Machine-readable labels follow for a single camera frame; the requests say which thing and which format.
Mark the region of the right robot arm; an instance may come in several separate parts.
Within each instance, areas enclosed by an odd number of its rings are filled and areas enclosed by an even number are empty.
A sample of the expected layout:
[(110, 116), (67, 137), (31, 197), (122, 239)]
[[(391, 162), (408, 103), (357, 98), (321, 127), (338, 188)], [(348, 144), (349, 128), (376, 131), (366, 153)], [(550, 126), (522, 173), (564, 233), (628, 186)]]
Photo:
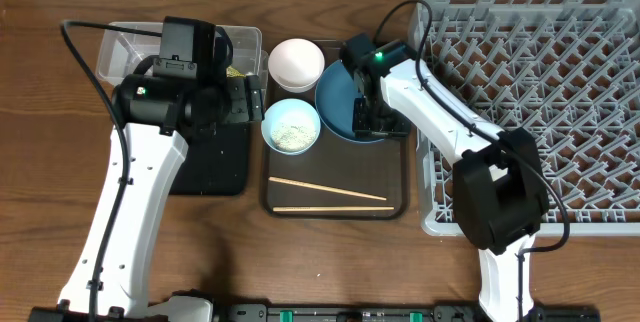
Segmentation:
[(485, 315), (492, 321), (528, 315), (534, 304), (525, 253), (549, 209), (534, 138), (470, 110), (402, 41), (377, 47), (359, 34), (343, 44), (340, 60), (360, 93), (356, 136), (401, 137), (416, 127), (449, 164), (454, 218), (479, 251)]

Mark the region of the pink bowl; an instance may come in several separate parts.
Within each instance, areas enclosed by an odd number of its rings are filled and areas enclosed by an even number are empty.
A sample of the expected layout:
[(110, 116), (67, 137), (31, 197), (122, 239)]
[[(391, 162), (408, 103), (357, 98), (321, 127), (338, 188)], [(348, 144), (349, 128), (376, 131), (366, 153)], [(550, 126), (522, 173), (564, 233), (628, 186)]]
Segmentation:
[(322, 50), (313, 42), (293, 38), (280, 42), (272, 50), (268, 71), (272, 79), (292, 93), (306, 92), (314, 87), (325, 69)]

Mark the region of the dark blue plate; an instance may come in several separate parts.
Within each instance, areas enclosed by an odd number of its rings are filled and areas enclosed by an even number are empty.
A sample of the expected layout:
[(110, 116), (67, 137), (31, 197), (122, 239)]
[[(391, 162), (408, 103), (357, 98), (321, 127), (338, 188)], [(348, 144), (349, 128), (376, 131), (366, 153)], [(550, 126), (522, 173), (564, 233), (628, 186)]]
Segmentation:
[(358, 143), (381, 142), (382, 138), (357, 137), (352, 130), (354, 101), (361, 94), (340, 60), (325, 69), (316, 83), (315, 106), (323, 124), (338, 137)]

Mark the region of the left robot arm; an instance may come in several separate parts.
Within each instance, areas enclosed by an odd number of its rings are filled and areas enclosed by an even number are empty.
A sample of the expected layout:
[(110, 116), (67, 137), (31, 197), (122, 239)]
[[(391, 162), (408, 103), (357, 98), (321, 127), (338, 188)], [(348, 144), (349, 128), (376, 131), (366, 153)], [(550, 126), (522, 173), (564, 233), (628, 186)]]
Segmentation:
[(131, 74), (110, 104), (119, 118), (109, 167), (81, 257), (53, 308), (32, 321), (211, 321), (193, 292), (152, 305), (148, 284), (173, 181), (199, 127), (260, 122), (266, 82), (256, 75), (197, 81)]

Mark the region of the yellow snack wrapper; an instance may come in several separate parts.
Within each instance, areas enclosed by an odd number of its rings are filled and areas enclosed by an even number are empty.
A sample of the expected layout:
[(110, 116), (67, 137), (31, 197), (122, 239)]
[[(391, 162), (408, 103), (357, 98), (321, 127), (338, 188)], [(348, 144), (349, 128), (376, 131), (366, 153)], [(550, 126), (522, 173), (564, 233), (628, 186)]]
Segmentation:
[(226, 76), (231, 78), (236, 78), (236, 77), (245, 77), (245, 74), (238, 71), (234, 67), (229, 66), (226, 68)]

